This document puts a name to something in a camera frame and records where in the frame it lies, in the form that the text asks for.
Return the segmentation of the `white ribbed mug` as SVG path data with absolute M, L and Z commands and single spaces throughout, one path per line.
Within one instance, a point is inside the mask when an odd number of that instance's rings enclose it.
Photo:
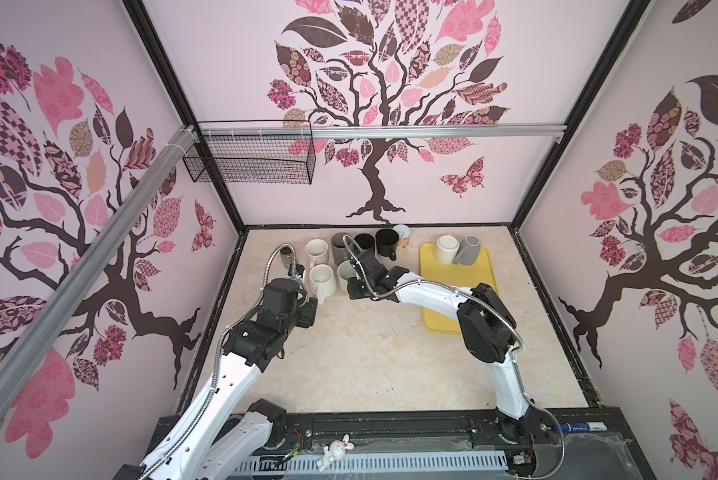
M 323 305 L 327 298 L 333 296 L 337 291 L 335 273 L 330 265 L 318 264 L 309 272 L 309 284 L 312 294 L 316 297 L 319 305 Z

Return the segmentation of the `cream mug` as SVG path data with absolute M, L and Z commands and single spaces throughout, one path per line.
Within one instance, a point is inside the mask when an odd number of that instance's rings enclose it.
M 348 282 L 357 277 L 356 271 L 350 261 L 346 260 L 339 264 L 336 270 L 338 286 L 344 293 L 348 292 Z

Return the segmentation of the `black mug white base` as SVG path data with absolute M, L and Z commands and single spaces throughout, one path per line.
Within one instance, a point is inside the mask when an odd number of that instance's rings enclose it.
M 375 252 L 375 237 L 371 234 L 360 233 L 354 237 L 354 242 L 361 252 Z

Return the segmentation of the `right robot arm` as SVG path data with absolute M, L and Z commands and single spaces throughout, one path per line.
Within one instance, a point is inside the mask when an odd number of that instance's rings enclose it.
M 495 290 L 483 283 L 473 288 L 452 286 L 402 267 L 388 270 L 350 235 L 342 240 L 356 273 L 348 281 L 349 297 L 416 305 L 456 320 L 466 350 L 487 365 L 496 394 L 497 434 L 505 442 L 518 445 L 531 440 L 542 421 L 548 419 L 559 437 L 560 453 L 548 472 L 533 477 L 550 479 L 556 475 L 567 453 L 561 423 L 526 391 L 517 362 L 525 342 Z

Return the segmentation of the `grey mug front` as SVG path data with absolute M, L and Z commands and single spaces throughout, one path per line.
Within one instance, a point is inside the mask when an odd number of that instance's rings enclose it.
M 351 259 L 344 241 L 345 236 L 349 236 L 349 233 L 338 232 L 333 234 L 330 239 L 332 258 L 336 266 L 340 266 L 343 262 Z

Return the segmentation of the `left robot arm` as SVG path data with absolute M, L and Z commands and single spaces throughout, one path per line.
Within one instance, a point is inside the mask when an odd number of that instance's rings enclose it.
M 233 410 L 270 362 L 284 354 L 292 331 L 315 320 L 317 301 L 304 283 L 295 248 L 274 250 L 286 268 L 283 278 L 263 279 L 253 306 L 218 342 L 210 378 L 171 429 L 137 465 L 123 465 L 118 479 L 226 479 L 256 450 L 284 440 L 285 409 L 266 400 L 253 403 L 231 428 Z

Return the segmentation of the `pink mug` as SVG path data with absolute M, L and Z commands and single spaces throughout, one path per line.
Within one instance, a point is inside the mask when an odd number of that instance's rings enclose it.
M 309 267 L 329 262 L 330 245 L 323 239 L 312 239 L 306 243 L 305 253 L 309 259 Z

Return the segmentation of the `all black mug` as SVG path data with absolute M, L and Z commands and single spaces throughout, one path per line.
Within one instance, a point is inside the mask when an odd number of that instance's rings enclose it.
M 382 228 L 375 233 L 375 244 L 377 254 L 381 257 L 397 260 L 397 246 L 400 237 L 393 228 Z

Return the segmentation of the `grey mug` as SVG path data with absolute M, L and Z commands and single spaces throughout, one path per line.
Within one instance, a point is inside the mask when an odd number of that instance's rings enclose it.
M 472 266 L 477 262 L 480 253 L 480 238 L 476 235 L 468 235 L 461 243 L 458 252 L 453 258 L 453 263 L 463 266 Z
M 336 266 L 340 266 L 343 262 L 351 259 L 344 241 L 345 236 L 349 236 L 349 233 L 338 232 L 333 234 L 330 239 L 332 258 Z

